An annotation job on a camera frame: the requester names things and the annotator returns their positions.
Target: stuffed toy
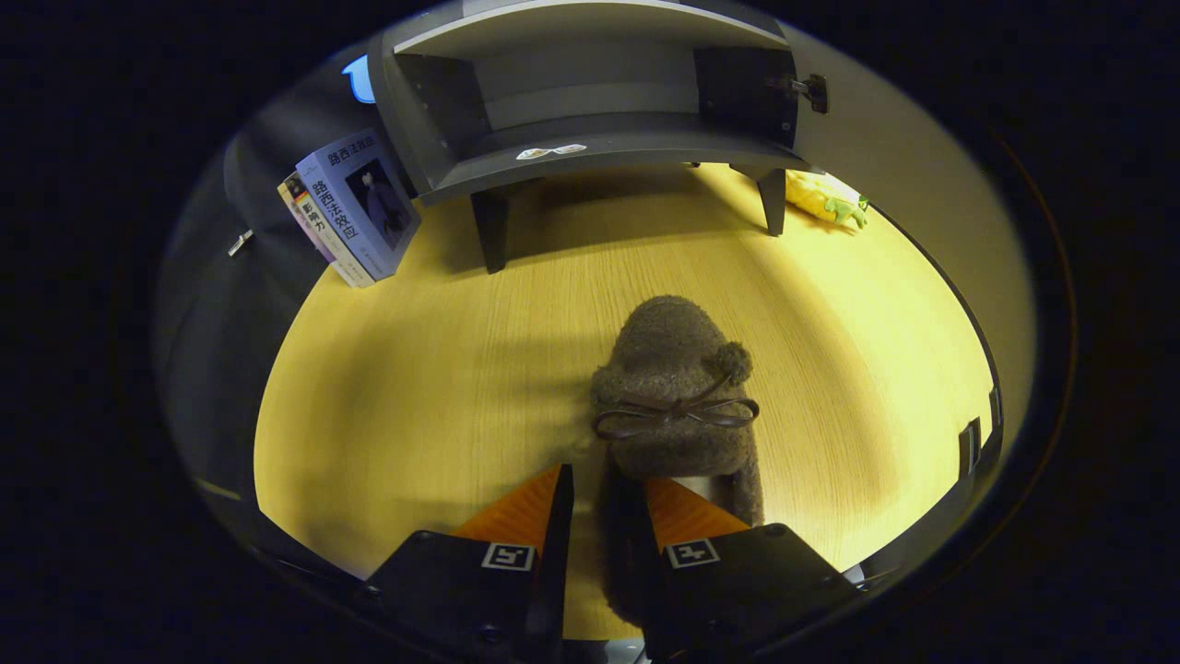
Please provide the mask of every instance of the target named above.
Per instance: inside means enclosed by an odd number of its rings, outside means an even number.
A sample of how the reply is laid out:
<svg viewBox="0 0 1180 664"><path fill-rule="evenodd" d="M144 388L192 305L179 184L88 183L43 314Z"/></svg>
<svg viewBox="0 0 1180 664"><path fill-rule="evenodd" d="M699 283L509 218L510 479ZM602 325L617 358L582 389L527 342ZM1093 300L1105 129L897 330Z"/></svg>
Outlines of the stuffed toy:
<svg viewBox="0 0 1180 664"><path fill-rule="evenodd" d="M817 218L834 221L840 225L851 216L857 222L857 228L864 228L868 223L865 219L868 198L840 184L843 183L825 175L788 170L787 202ZM857 202L852 203L850 198L857 198Z"/></svg>
<svg viewBox="0 0 1180 664"><path fill-rule="evenodd" d="M650 298L627 318L610 362L594 375L595 433L609 441L623 476L719 478L732 495L732 505L720 507L760 526L749 428L759 408L741 388L752 370L749 354L727 343L699 305L673 295Z"/></svg>

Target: brown ribbon bow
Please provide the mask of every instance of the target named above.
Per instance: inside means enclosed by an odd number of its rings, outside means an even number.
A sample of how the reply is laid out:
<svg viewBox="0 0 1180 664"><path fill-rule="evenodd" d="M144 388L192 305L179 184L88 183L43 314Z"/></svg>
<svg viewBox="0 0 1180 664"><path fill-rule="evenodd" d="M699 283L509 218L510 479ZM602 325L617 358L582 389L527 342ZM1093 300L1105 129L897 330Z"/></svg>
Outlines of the brown ribbon bow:
<svg viewBox="0 0 1180 664"><path fill-rule="evenodd" d="M754 400L712 400L709 395L717 392L722 386L729 381L729 376L717 381L712 388L701 393L700 395L690 400L676 400L674 402L666 402L663 400L654 400L650 397L644 397L641 395L634 395L630 393L623 394L623 399L620 403L624 408L618 408L615 410L607 410L598 414L598 418L594 419L594 430L599 439L617 441L621 439L630 439L638 434L645 434L648 432L655 432L656 429L663 427L668 422L680 419L680 418L691 418L697 422L703 422L704 425L712 425L714 427L725 427L727 429L738 429L740 427L746 427L758 418L758 405ZM714 409L729 406L729 405L741 405L749 409L749 415L723 415L720 413L713 413ZM603 420L608 418L631 418L635 419L629 426L623 426L610 432L603 432L598 429Z"/></svg>

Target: book spine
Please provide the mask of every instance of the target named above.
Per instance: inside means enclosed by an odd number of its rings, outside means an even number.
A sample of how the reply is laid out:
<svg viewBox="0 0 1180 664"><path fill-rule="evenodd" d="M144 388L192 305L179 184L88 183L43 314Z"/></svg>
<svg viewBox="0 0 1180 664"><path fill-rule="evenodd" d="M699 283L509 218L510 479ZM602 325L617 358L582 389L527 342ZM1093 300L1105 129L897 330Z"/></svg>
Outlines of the book spine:
<svg viewBox="0 0 1180 664"><path fill-rule="evenodd" d="M282 197L284 203L287 203L287 210L291 212L293 217L295 217L295 222L303 229L307 238L312 241L312 244L317 251L320 251L320 255L328 261L328 264L330 264L333 269L340 274L340 277L343 278L349 285L356 285L352 276L348 275L348 271L341 267L336 256L333 255L332 250L323 243L320 236L315 234L315 229L308 222L307 215L303 213L303 210L301 210L299 205L295 204L295 199L291 198L290 190L287 189L286 183L278 185L278 196Z"/></svg>
<svg viewBox="0 0 1180 664"><path fill-rule="evenodd" d="M334 185L333 178L328 177L327 167L320 159L320 156L315 153L309 155L299 163L296 169L303 179L303 184L310 191L312 197L315 198L320 209L323 210L324 218L328 219L333 229L340 235L340 238L343 239L348 249L356 256L356 259L365 265L365 269L373 280L380 281L386 276L392 276L393 269L386 256L380 252L380 248L385 246L384 241L378 238L381 243L374 245L371 235L375 231L366 232L362 229L362 224L372 229L372 224L368 223L368 216L358 213L355 206L348 204L352 192L342 191L340 186Z"/></svg>
<svg viewBox="0 0 1180 664"><path fill-rule="evenodd" d="M336 234L336 230L332 228L332 223L328 222L328 217L323 215L323 210L316 204L315 197L308 191L300 193L297 200L295 200L296 206L303 211L310 219L312 216L316 217L319 223L313 223L313 229L320 239L328 246L334 256L336 256L336 263L340 268L345 270L348 276L347 281L355 284L358 288L363 288L366 285L373 284L373 277L365 269L356 256L348 249L345 242Z"/></svg>

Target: book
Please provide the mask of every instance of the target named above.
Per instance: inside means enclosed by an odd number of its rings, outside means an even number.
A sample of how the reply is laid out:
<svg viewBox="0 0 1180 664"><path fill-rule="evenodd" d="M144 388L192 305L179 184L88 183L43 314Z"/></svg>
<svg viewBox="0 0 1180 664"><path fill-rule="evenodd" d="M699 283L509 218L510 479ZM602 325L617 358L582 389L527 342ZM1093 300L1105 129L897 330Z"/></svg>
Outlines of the book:
<svg viewBox="0 0 1180 664"><path fill-rule="evenodd" d="M327 251L335 258L336 271L349 285L363 288L373 284L373 277L365 271L356 256L348 250L336 231L328 225L323 211L315 204L315 199L307 190L299 172L293 172L283 179L282 184L278 185L278 193L283 200L288 200L288 205L293 205L291 215L300 222L304 231L310 230L315 236L313 243L317 248L322 245L321 252Z"/></svg>
<svg viewBox="0 0 1180 664"><path fill-rule="evenodd" d="M299 226L303 229L304 234L307 234L307 238L312 241L312 244L317 251L320 251L320 255L322 255L323 258L328 261L328 264L340 274L341 278L348 282L349 285L355 285L353 280L349 278L348 272L340 267L340 262L336 259L336 256L332 255L332 251L324 245L323 241L320 239L320 236L315 234L315 229L312 228L312 224L308 222L307 215L303 213L303 210L295 204L295 199L291 198L290 188L286 180L278 185L278 195L282 197L283 202L287 203L287 210L290 211L291 216L295 217L295 221L299 222Z"/></svg>
<svg viewBox="0 0 1180 664"><path fill-rule="evenodd" d="M374 281L398 270L421 223L392 153L385 137L369 127L296 165L321 213Z"/></svg>

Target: blue book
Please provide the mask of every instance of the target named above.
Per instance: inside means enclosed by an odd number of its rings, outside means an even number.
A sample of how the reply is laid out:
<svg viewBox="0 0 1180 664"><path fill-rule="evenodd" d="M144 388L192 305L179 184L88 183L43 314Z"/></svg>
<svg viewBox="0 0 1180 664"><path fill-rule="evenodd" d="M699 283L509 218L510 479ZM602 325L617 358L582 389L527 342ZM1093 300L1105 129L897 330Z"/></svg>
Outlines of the blue book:
<svg viewBox="0 0 1180 664"><path fill-rule="evenodd" d="M299 163L300 177L374 281L392 276L421 223L385 137L366 129Z"/></svg>

